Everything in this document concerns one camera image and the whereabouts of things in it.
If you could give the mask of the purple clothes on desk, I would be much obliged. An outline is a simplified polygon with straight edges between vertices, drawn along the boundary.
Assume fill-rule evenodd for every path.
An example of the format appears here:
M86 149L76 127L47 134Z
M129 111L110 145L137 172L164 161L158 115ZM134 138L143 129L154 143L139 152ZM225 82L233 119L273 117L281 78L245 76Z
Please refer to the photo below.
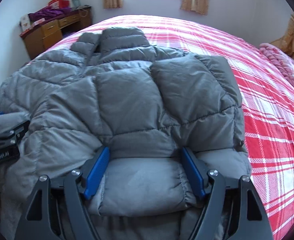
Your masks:
M52 8L50 6L44 7L37 12L28 14L30 21L35 22L42 18L45 20L50 20L52 18L56 18L58 16L65 16L72 11L71 8Z

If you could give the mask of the red box on desk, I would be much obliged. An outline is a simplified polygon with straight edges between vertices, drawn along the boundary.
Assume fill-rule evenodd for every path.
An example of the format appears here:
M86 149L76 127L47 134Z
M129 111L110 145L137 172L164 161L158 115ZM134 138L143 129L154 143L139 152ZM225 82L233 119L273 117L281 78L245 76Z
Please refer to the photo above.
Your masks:
M52 9L68 8L70 6L69 0L51 0L48 2L48 6Z

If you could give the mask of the white box on desk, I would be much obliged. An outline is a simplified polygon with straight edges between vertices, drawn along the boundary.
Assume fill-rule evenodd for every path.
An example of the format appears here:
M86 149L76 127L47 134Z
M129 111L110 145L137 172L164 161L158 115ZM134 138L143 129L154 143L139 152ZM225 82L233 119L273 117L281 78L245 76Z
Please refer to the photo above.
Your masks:
M28 14L26 14L20 18L20 27L21 27L22 32L30 29L31 22L30 22L30 18L29 18Z

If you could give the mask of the red plaid bed sheet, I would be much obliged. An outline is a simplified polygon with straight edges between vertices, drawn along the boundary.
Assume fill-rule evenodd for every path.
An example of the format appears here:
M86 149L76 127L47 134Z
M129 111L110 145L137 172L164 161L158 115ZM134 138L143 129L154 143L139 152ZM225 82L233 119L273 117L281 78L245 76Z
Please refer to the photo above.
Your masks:
M64 38L45 53L70 48L82 34L101 34L109 28L136 28L153 46L227 60L242 96L244 144L251 166L251 173L246 176L264 206L272 239L285 237L294 225L294 88L278 68L238 37L212 27L157 16L104 20Z

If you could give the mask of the wooden desk with drawers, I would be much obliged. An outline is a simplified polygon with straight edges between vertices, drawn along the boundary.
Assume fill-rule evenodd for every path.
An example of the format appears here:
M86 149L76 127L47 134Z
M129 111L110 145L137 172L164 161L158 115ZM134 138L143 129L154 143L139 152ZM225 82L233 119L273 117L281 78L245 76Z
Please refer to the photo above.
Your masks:
M66 16L44 21L20 34L30 59L36 58L62 39L92 25L92 10L84 6Z

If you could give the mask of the grey puffer jacket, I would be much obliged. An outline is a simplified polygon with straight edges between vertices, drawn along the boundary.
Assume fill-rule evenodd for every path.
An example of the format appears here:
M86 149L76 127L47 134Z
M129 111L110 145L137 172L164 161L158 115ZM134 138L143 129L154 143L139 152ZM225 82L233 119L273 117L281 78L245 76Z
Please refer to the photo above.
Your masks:
M43 174L57 178L101 146L111 160L87 204L102 239L188 239L203 205L186 146L226 177L250 175L242 96L227 60L151 45L136 28L84 33L0 86L0 132L30 120L20 158L0 166L0 229L13 239Z

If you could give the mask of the pink folded blanket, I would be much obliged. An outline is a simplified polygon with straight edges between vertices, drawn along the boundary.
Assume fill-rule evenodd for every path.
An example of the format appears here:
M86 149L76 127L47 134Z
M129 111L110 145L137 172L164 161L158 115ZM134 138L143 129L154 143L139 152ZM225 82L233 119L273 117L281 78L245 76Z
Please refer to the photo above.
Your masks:
M269 43L259 45L259 51L280 71L294 87L294 59Z

